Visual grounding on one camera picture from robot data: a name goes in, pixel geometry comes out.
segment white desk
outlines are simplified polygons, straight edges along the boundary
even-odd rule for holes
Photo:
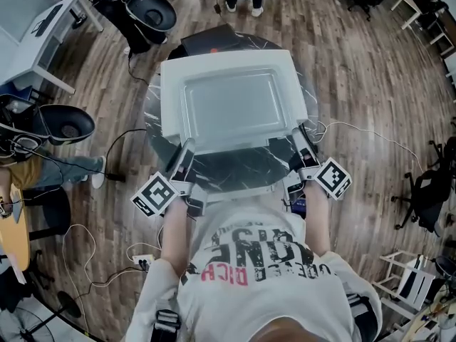
[[[67,83],[64,83],[54,75],[50,74],[38,63],[41,56],[43,55],[45,48],[49,44],[49,41],[53,37],[57,39],[59,43],[62,43],[62,40],[56,36],[56,28],[76,3],[79,3],[81,5],[85,14],[87,14],[87,17],[92,21],[93,25],[98,29],[98,31],[103,31],[103,27],[101,26],[100,22],[93,15],[92,11],[90,11],[90,7],[84,0],[62,0],[55,4],[62,4],[62,7],[54,16],[52,22],[48,25],[43,35],[36,37],[35,33],[31,33],[31,31],[33,28],[35,28],[37,23],[44,20],[48,16],[49,12],[55,5],[43,11],[43,13],[39,14],[35,20],[33,20],[24,37],[22,38],[22,41],[19,42],[19,46],[17,47],[16,54],[11,61],[11,65],[5,72],[4,76],[1,78],[0,82],[5,83],[12,81],[19,76],[33,71],[34,73],[40,75],[42,78],[45,78],[46,80],[52,82],[54,85],[57,85],[59,88],[67,91],[70,94],[74,94],[74,88],[69,86]]]
[[[412,17],[410,19],[408,19],[402,26],[401,28],[402,29],[405,29],[407,27],[409,27],[411,25],[411,23],[413,23],[420,15],[421,15],[421,10],[420,8],[418,8],[417,4],[415,4],[415,2],[413,0],[398,0],[394,5],[393,7],[391,8],[391,11],[393,11],[394,9],[396,9],[398,7],[398,5],[402,2],[402,1],[405,1],[409,6],[411,6],[411,8],[413,10],[415,10],[415,13],[412,15]]]

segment wooden table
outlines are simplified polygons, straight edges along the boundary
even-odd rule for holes
[[[405,1],[409,6],[411,6],[411,8],[413,10],[415,10],[415,13],[412,15],[412,17],[410,19],[408,19],[402,26],[401,28],[402,29],[405,29],[407,27],[409,27],[411,25],[411,23],[413,23],[420,15],[421,15],[421,10],[420,8],[418,8],[418,5],[415,4],[415,2],[413,0],[397,0],[396,3],[393,5],[393,7],[391,8],[391,11],[393,11],[394,9],[396,9],[398,7],[398,5],[402,2],[402,1]]]
[[[23,199],[22,191],[11,186],[11,198],[19,196]],[[19,220],[16,223],[11,214],[6,219],[0,219],[0,244],[5,254],[13,254],[16,257],[21,271],[27,270],[30,263],[30,241],[24,206],[22,206]]]

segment person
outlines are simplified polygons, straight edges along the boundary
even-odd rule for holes
[[[227,6],[227,10],[230,13],[234,13],[236,11],[236,4],[237,0],[225,0],[225,4]],[[252,0],[253,8],[252,8],[252,16],[257,18],[263,13],[263,0]]]
[[[77,183],[86,181],[88,176],[92,177],[91,180],[94,189],[99,189],[104,183],[104,172],[106,169],[106,157],[104,156],[77,156],[61,159],[45,150],[37,150],[37,153],[41,156],[33,154],[22,162],[5,159],[0,161],[0,197],[2,198],[2,206],[6,213],[4,217],[7,217],[12,211],[10,204],[11,183],[20,190],[43,188],[47,188],[48,190],[49,187],[61,186],[66,182]]]
[[[154,31],[128,15],[125,4],[121,0],[92,0],[92,4],[127,39],[128,47],[123,53],[129,58],[133,54],[149,51],[149,42],[154,44],[167,42],[165,33]]]
[[[208,207],[190,250],[187,205],[173,200],[126,342],[154,341],[163,309],[180,316],[178,341],[374,341],[378,295],[331,252],[326,193],[314,181],[304,192],[305,222],[254,203]]]

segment sneaker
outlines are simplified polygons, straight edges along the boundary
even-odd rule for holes
[[[252,16],[254,16],[255,18],[258,18],[263,13],[263,11],[264,11],[263,6],[261,8],[258,8],[258,9],[253,8],[252,9]]]
[[[103,159],[103,166],[101,167],[102,173],[95,173],[92,175],[92,187],[94,189],[100,189],[100,187],[103,186],[103,183],[105,182],[105,170],[106,170],[106,157],[101,156]]]
[[[230,8],[227,2],[225,2],[225,5],[230,13],[234,13],[236,11],[236,5],[234,5],[234,8]]]
[[[71,191],[73,189],[73,183],[72,182],[64,182],[62,184],[62,188],[65,190],[65,191]]]

